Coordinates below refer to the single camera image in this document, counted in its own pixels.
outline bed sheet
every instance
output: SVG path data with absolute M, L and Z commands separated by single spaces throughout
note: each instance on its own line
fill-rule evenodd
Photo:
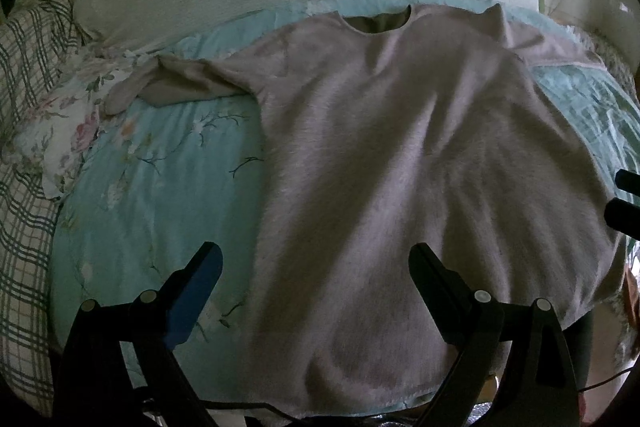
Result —
M 372 16 L 438 3 L 480 12 L 488 0 L 331 0 L 263 10 L 183 39 L 165 52 L 187 58 L 225 56 L 265 32 L 304 17 L 338 10 Z M 539 13 L 507 7 L 510 18 L 567 35 Z M 638 170 L 640 112 L 608 73 L 534 68 L 546 95 L 574 126 L 596 158 L 612 191 L 620 168 Z M 62 208 L 54 236 L 51 317 L 63 345 L 79 304 L 133 300 L 158 288 L 204 241 L 220 245 L 225 269 L 187 343 L 175 354 L 198 395 L 242 401 L 236 360 L 243 303 L 261 206 L 262 136 L 250 96 L 152 108 L 136 100 L 122 124 L 96 142 L 75 191 Z M 628 199 L 625 193 L 619 197 Z M 632 243 L 628 244 L 631 254 Z M 126 359 L 142 383 L 131 349 Z M 404 409 L 427 400 L 401 403 Z M 380 411 L 361 411 L 370 414 Z

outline plaid blanket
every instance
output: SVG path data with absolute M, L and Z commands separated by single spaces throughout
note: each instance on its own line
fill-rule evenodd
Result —
M 83 44 L 73 0 L 18 0 L 0 25 L 0 151 L 22 115 L 50 91 L 58 65 Z M 12 390 L 50 415 L 47 270 L 58 204 L 41 176 L 0 158 L 0 374 Z

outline floral pillowcase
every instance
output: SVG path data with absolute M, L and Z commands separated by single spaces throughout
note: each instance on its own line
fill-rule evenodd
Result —
M 82 50 L 64 67 L 60 86 L 26 115 L 3 160 L 41 172 L 46 198 L 68 194 L 82 165 L 82 153 L 101 130 L 102 100 L 130 75 L 139 58 L 110 56 L 100 48 Z

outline silver screw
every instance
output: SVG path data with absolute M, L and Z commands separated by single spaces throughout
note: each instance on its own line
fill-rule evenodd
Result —
M 476 299 L 476 301 L 482 302 L 484 304 L 486 304 L 487 302 L 491 302 L 491 295 L 489 295 L 489 292 L 486 292 L 484 290 L 478 290 L 476 293 L 474 293 L 474 298 Z
M 144 304 L 149 304 L 156 300 L 158 293 L 155 290 L 145 290 L 140 294 L 140 301 Z
M 548 312 L 551 309 L 551 303 L 546 300 L 546 299 L 538 299 L 536 301 L 536 305 L 538 306 L 538 308 L 540 308 L 543 312 Z
M 96 301 L 94 301 L 93 299 L 87 299 L 82 304 L 80 304 L 80 309 L 83 312 L 90 312 L 95 308 L 96 304 L 97 304 Z

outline neckline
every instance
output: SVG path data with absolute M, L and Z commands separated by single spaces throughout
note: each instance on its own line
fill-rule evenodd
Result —
M 404 30 L 414 20 L 414 16 L 415 16 L 415 6 L 413 4 L 409 4 L 408 7 L 411 9 L 411 13 L 409 13 L 409 18 L 406 20 L 406 22 L 402 26 L 400 26 L 399 28 L 395 28 L 393 30 L 386 30 L 386 31 L 383 31 L 383 32 L 378 32 L 378 33 L 367 33 L 367 32 L 363 32 L 363 31 L 361 31 L 361 30 L 359 30 L 357 28 L 354 28 L 353 26 L 351 26 L 345 20 L 345 18 L 342 15 L 340 15 L 340 12 L 338 12 L 337 10 L 333 12 L 333 15 L 340 21 L 340 23 L 343 26 L 346 26 L 351 31 L 359 33 L 360 35 L 364 35 L 364 36 L 367 36 L 367 37 L 374 37 L 376 35 L 390 35 L 392 33 Z

